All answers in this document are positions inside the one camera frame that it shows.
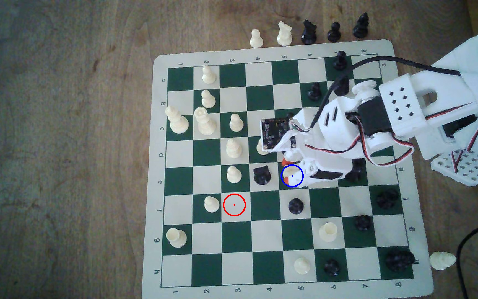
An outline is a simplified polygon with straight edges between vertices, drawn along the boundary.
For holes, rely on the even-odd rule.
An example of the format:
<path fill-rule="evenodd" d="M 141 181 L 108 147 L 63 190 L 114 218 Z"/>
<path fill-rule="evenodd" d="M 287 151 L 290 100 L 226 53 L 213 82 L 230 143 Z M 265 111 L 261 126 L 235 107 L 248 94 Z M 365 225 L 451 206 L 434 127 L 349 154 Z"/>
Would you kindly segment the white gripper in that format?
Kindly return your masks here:
<path fill-rule="evenodd" d="M 356 113 L 361 99 L 338 97 L 323 109 L 314 128 L 296 135 L 296 148 L 283 152 L 282 166 L 301 161 L 301 187 L 339 179 L 362 178 L 366 162 L 357 126 L 346 117 Z"/>

